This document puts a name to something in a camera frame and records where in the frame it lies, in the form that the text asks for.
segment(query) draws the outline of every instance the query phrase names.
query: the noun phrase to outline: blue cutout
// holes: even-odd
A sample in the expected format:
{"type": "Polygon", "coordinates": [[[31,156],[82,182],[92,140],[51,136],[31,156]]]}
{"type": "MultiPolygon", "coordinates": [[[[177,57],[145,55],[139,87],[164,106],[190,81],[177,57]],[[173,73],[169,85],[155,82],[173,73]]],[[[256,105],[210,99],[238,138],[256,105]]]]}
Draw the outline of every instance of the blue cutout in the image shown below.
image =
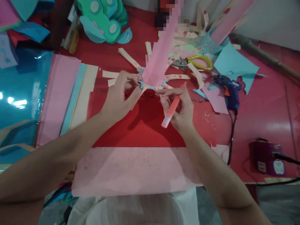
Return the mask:
{"type": "Polygon", "coordinates": [[[132,32],[131,29],[128,28],[125,30],[118,38],[117,42],[119,44],[127,44],[132,39],[132,32]]]}

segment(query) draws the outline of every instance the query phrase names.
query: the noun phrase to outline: power cord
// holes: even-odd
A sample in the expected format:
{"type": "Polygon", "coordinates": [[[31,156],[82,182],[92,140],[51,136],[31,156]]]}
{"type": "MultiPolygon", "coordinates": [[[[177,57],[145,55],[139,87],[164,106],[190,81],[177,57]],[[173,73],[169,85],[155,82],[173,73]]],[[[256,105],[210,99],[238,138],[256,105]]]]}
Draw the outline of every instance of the power cord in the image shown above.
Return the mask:
{"type": "Polygon", "coordinates": [[[235,110],[235,111],[234,111],[234,121],[233,121],[232,128],[231,128],[230,148],[229,148],[229,156],[228,156],[227,165],[230,165],[230,162],[231,162],[232,145],[233,145],[233,135],[234,135],[234,127],[235,127],[235,122],[237,121],[237,116],[238,116],[238,111],[235,110]]]}

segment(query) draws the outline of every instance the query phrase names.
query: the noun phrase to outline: pink paper strip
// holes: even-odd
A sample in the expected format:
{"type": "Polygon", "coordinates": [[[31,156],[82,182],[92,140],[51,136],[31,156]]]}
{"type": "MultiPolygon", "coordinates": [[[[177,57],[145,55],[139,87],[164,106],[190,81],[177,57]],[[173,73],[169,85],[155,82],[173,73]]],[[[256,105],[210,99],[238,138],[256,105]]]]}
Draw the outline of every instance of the pink paper strip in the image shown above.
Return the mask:
{"type": "Polygon", "coordinates": [[[54,54],[37,135],[37,147],[58,138],[81,60],[54,54]]]}
{"type": "Polygon", "coordinates": [[[0,28],[13,25],[19,21],[19,15],[10,0],[0,1],[0,28]]]}
{"type": "MultiPolygon", "coordinates": [[[[224,149],[215,148],[227,162],[224,149]]],[[[78,162],[72,195],[157,194],[196,186],[202,183],[186,148],[98,147],[78,162]]]]}
{"type": "Polygon", "coordinates": [[[168,59],[171,53],[175,29],[178,27],[178,17],[180,16],[183,0],[177,0],[177,4],[167,21],[166,30],[162,32],[155,51],[152,53],[148,65],[146,66],[142,78],[150,86],[161,86],[166,70],[168,69],[168,59]]]}
{"type": "Polygon", "coordinates": [[[232,32],[235,25],[247,12],[254,0],[242,0],[237,7],[235,7],[225,18],[225,20],[216,28],[211,34],[211,39],[218,45],[220,45],[225,38],[232,32]]]}
{"type": "Polygon", "coordinates": [[[224,98],[224,90],[220,87],[216,87],[213,90],[208,90],[208,87],[212,84],[213,81],[205,83],[204,87],[201,90],[206,95],[207,99],[210,101],[212,108],[216,113],[228,114],[224,98]]]}

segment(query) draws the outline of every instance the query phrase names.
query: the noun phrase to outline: blue paper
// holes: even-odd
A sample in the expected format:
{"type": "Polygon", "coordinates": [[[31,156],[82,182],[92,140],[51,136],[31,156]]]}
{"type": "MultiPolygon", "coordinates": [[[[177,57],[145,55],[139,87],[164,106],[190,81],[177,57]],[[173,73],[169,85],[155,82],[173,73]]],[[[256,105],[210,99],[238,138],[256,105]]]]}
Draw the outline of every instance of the blue paper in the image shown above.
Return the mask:
{"type": "Polygon", "coordinates": [[[82,81],[83,81],[83,77],[84,77],[86,69],[87,69],[86,64],[83,64],[83,63],[80,64],[79,71],[78,71],[76,81],[75,81],[75,84],[73,87],[73,91],[71,94],[71,98],[69,101],[69,105],[68,105],[68,108],[66,111],[65,119],[63,120],[62,129],[60,131],[60,136],[67,133],[70,128],[71,120],[72,120],[73,113],[74,113],[74,110],[76,107],[77,99],[79,96],[80,88],[82,85],[82,81]]]}
{"type": "Polygon", "coordinates": [[[16,66],[18,61],[7,32],[0,32],[0,69],[16,66]]]}
{"type": "Polygon", "coordinates": [[[26,21],[35,10],[38,0],[10,0],[20,17],[26,21]]]}
{"type": "Polygon", "coordinates": [[[106,41],[104,35],[100,32],[100,30],[90,21],[86,16],[81,16],[80,22],[84,28],[85,34],[88,38],[95,43],[103,43],[106,41]]]}
{"type": "Polygon", "coordinates": [[[33,144],[53,56],[53,52],[27,48],[17,48],[16,54],[19,65],[0,70],[0,129],[31,121],[12,130],[1,147],[33,144]]]}
{"type": "Polygon", "coordinates": [[[132,39],[131,29],[125,30],[118,38],[117,42],[119,44],[127,44],[132,39]]]}
{"type": "Polygon", "coordinates": [[[238,76],[242,76],[242,80],[246,85],[246,94],[249,93],[253,79],[259,69],[258,66],[242,56],[231,43],[221,51],[214,67],[220,74],[227,75],[233,80],[236,80],[238,76]]]}
{"type": "Polygon", "coordinates": [[[196,90],[193,90],[193,92],[197,93],[198,95],[200,95],[201,97],[207,99],[206,95],[200,91],[200,89],[196,89],[196,90]]]}
{"type": "Polygon", "coordinates": [[[49,30],[34,22],[24,22],[12,29],[38,43],[41,43],[50,34],[49,30]]]}

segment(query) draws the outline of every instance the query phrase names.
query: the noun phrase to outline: hot glue gun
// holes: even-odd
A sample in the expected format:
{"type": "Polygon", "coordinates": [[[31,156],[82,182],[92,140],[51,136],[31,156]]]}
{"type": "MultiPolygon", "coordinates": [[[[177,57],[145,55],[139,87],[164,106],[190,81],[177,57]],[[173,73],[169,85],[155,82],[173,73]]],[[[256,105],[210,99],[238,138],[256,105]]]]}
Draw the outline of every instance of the hot glue gun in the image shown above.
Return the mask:
{"type": "Polygon", "coordinates": [[[238,91],[242,89],[242,85],[224,75],[212,75],[212,77],[216,84],[225,89],[224,96],[227,109],[237,111],[240,107],[238,91]]]}

